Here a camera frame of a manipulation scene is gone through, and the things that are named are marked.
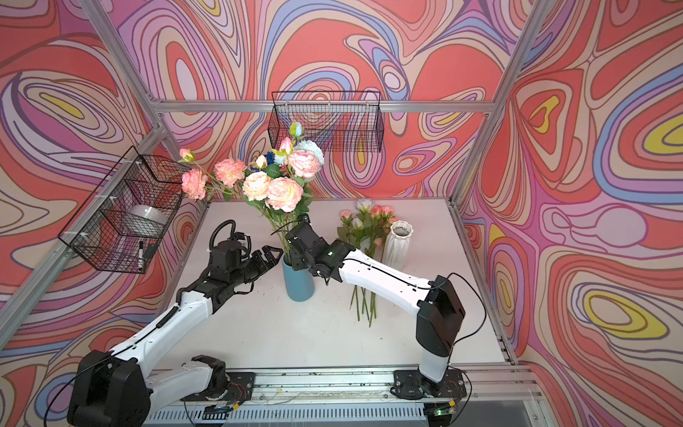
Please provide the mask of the teal cylindrical vase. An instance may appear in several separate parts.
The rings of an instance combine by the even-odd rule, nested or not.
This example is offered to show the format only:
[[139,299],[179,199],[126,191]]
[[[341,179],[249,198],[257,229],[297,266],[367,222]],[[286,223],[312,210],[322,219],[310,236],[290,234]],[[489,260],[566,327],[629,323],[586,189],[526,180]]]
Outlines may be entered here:
[[294,270],[287,261],[283,264],[286,293],[295,302],[305,302],[315,293],[313,277],[307,270]]

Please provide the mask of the peach rose flower stem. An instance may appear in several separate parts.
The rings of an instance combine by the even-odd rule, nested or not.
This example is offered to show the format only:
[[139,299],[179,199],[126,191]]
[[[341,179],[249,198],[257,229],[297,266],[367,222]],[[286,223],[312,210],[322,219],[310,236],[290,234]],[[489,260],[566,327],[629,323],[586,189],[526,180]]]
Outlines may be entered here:
[[286,234],[299,223],[304,189],[291,178],[271,178],[265,172],[256,172],[245,178],[241,190],[245,201],[269,221],[283,247],[283,263],[291,266],[292,247]]

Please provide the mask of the pink peach rose stem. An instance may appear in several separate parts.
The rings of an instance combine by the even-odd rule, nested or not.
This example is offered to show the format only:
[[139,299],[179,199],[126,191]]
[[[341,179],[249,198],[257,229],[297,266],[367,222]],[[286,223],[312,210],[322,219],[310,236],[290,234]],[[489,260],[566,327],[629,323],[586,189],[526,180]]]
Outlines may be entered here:
[[296,151],[293,148],[293,140],[290,138],[284,138],[274,153],[278,165],[291,169],[295,176],[304,180],[314,178],[323,167],[312,153]]

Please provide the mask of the white ribbed vase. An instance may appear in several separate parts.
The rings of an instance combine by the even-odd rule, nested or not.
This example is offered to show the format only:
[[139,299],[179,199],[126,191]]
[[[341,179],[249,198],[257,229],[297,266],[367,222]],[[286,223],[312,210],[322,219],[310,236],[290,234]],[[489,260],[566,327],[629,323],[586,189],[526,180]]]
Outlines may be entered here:
[[414,228],[408,222],[397,221],[391,225],[382,254],[382,262],[385,265],[395,270],[404,268],[413,233]]

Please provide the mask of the pink carnation flower stem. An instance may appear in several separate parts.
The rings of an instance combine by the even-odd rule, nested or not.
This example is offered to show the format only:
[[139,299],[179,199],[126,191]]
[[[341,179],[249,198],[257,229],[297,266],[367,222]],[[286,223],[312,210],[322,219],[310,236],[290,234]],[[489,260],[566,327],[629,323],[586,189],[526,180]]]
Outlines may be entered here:
[[231,201],[239,195],[238,185],[247,177],[248,166],[241,160],[224,159],[215,164],[212,171],[197,163],[195,153],[190,149],[180,149],[180,163],[191,165],[191,169],[181,177],[181,189],[192,200],[214,199]]

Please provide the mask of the blue rose flower stem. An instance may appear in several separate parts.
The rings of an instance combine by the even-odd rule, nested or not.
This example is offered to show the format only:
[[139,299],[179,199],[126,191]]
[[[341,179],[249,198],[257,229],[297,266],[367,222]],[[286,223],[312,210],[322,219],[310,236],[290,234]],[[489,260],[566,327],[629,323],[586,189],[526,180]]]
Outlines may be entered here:
[[273,165],[276,163],[276,155],[273,151],[269,151],[265,154],[267,165]]

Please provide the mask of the white pale-blue flower stem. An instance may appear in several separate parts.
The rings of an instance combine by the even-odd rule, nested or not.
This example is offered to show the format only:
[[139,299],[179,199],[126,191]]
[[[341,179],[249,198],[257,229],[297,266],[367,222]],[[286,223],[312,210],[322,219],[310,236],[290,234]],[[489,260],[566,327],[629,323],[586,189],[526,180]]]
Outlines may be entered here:
[[289,133],[293,139],[293,148],[296,151],[307,151],[312,153],[320,165],[325,165],[325,156],[322,149],[311,140],[304,138],[304,128],[299,122],[293,122],[289,128]]

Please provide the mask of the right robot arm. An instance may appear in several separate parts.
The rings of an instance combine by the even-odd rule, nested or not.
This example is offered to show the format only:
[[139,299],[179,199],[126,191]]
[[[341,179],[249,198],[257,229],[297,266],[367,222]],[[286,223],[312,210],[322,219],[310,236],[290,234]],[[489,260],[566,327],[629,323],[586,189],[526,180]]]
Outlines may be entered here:
[[423,348],[418,371],[424,380],[441,383],[448,370],[464,306],[451,281],[428,280],[393,269],[340,239],[327,243],[302,222],[286,233],[294,270],[366,289],[400,307],[415,319],[415,339]]

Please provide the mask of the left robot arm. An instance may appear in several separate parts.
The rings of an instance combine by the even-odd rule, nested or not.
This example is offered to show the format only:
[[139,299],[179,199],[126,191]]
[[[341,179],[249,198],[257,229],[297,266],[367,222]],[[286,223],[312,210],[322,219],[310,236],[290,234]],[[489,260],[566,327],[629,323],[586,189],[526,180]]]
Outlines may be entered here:
[[72,382],[67,420],[73,426],[141,426],[159,409],[190,396],[223,400],[233,384],[220,359],[199,355],[164,374],[158,362],[185,336],[215,315],[226,302],[243,295],[241,286],[274,269],[284,251],[254,249],[250,237],[227,220],[226,240],[209,240],[209,261],[199,277],[176,294],[175,303],[147,327],[108,352],[93,350],[78,366]]

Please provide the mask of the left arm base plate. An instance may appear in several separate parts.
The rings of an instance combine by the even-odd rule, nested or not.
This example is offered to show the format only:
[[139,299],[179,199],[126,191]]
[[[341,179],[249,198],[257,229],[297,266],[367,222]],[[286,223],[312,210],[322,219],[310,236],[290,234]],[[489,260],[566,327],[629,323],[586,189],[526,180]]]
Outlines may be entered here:
[[206,391],[197,395],[204,401],[226,401],[229,404],[244,404],[252,400],[256,374],[248,371],[233,371],[225,379],[210,384]]

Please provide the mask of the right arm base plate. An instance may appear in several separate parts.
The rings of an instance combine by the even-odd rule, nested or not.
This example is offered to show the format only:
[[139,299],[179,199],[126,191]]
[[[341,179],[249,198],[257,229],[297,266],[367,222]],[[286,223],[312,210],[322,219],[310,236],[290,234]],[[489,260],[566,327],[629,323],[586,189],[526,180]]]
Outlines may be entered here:
[[468,396],[462,371],[455,368],[448,368],[440,382],[433,382],[418,369],[395,370],[390,393],[401,400],[434,398],[458,402]]

